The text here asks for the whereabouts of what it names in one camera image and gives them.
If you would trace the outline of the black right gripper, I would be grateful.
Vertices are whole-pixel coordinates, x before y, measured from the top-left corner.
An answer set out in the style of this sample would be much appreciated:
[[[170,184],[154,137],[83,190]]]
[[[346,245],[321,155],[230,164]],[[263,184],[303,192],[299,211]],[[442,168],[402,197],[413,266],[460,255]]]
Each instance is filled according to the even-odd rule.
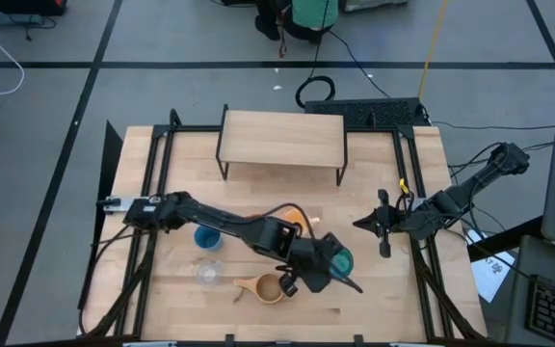
[[[389,204],[388,193],[385,189],[378,191],[378,198],[380,206],[368,216],[354,221],[353,226],[367,230],[380,238],[379,247],[382,257],[391,257],[390,233],[405,232],[417,241],[435,234],[435,217],[431,212],[415,212],[412,209],[414,204],[412,193],[403,194],[399,197],[398,201],[407,204],[403,210]]]

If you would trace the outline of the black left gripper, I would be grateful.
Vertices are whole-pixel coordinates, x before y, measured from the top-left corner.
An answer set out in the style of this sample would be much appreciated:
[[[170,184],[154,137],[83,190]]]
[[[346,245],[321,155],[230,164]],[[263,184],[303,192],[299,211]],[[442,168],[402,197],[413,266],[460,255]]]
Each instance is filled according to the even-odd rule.
[[[296,237],[287,261],[277,267],[283,272],[278,280],[282,292],[292,297],[298,291],[297,279],[301,279],[310,292],[321,292],[333,279],[330,273],[332,258],[344,250],[347,247],[333,233],[327,233],[321,239]],[[349,277],[334,279],[363,293],[362,288]]]

